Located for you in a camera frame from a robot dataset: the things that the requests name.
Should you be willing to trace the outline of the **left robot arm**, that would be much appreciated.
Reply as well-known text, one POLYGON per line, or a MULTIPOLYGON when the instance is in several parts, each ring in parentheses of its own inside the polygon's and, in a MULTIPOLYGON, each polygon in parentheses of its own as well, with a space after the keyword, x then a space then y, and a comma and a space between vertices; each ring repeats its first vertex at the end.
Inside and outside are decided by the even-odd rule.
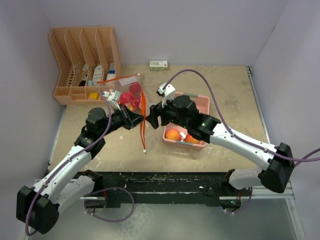
POLYGON ((125 105, 110 114, 101 107, 88 112, 81 134, 64 159, 43 179, 32 187, 23 186, 17 193, 16 218, 41 234, 48 233, 59 215, 77 198, 90 194, 98 196, 103 191, 102 177, 92 171, 75 182, 76 173, 88 164, 105 145, 105 135, 119 128, 135 128, 144 116, 129 110, 125 105))

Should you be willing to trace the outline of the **dark red round fruit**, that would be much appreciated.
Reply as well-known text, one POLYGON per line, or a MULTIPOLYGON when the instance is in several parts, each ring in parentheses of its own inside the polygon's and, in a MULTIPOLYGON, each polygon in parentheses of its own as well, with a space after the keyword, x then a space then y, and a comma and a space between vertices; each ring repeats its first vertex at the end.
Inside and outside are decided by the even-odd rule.
POLYGON ((130 92, 123 92, 119 98, 119 104, 131 103, 134 100, 134 95, 130 92))

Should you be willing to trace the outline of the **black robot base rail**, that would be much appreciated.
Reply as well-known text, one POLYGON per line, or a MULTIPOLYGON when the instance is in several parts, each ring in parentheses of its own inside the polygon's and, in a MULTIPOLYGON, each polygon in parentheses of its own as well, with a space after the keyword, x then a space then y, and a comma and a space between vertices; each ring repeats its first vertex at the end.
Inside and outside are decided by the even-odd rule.
POLYGON ((119 208, 122 204, 200 204, 238 209, 251 193, 236 190, 225 181, 225 172, 107 172, 80 171, 74 180, 88 175, 97 183, 93 196, 86 195, 89 208, 119 208))

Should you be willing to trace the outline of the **red apple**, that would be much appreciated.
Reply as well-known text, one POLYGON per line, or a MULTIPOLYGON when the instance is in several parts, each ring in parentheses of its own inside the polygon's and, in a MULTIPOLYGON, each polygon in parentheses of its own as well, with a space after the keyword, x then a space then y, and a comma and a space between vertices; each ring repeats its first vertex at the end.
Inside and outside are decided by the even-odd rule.
POLYGON ((138 82, 133 82, 129 86, 129 91, 135 96, 140 95, 142 92, 142 87, 138 82))
POLYGON ((131 103, 126 103, 125 105, 126 105, 126 107, 127 107, 130 111, 132 111, 132 112, 135 111, 135 106, 132 105, 131 103))

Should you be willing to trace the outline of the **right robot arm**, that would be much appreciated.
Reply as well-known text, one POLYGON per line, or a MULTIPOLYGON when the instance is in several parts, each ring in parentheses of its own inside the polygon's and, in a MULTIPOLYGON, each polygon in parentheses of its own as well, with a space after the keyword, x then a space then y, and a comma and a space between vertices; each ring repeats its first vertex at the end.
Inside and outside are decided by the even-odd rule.
POLYGON ((226 148, 256 164, 256 168, 231 169, 222 181, 222 190, 228 196, 249 187, 264 186, 275 193, 283 193, 294 169, 291 148, 281 143, 279 146, 255 140, 225 127, 213 116, 199 112, 196 104, 187 95, 181 95, 167 103, 150 107, 147 121, 154 129, 169 123, 178 125, 196 140, 226 148))

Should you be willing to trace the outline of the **clear orange-zipper top bag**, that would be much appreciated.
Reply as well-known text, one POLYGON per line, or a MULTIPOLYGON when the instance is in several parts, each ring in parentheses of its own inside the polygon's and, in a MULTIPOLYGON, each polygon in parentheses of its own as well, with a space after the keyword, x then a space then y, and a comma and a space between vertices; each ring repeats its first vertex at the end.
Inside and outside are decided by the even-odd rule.
POLYGON ((107 92, 119 91, 122 94, 124 92, 129 92, 130 91, 129 90, 129 86, 133 82, 138 82, 141 85, 141 90, 144 91, 143 79, 144 79, 143 75, 141 75, 140 73, 137 73, 135 75, 116 77, 116 78, 111 79, 111 80, 100 81, 98 83, 98 85, 100 86, 102 92, 105 92, 105 91, 107 91, 107 92))

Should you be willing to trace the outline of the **clear orange-zipper bag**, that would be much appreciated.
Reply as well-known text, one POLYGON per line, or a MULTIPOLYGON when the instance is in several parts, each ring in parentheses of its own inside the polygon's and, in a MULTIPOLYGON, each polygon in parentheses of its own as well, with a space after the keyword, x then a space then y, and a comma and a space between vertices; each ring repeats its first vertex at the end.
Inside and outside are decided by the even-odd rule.
POLYGON ((146 117, 150 114, 150 106, 147 95, 142 90, 137 96, 141 96, 139 108, 135 107, 135 112, 144 116, 144 121, 139 124, 139 135, 142 143, 144 155, 155 151, 162 142, 162 128, 154 129, 147 121, 146 117))
POLYGON ((129 92, 130 91, 129 90, 129 86, 133 82, 138 82, 141 85, 141 90, 144 91, 143 79, 144 79, 143 75, 141 75, 140 73, 137 73, 135 75, 116 77, 116 78, 111 79, 111 80, 100 81, 98 83, 98 85, 100 86, 102 92, 105 92, 105 91, 107 91, 107 92, 119 91, 122 94, 124 92, 129 92))

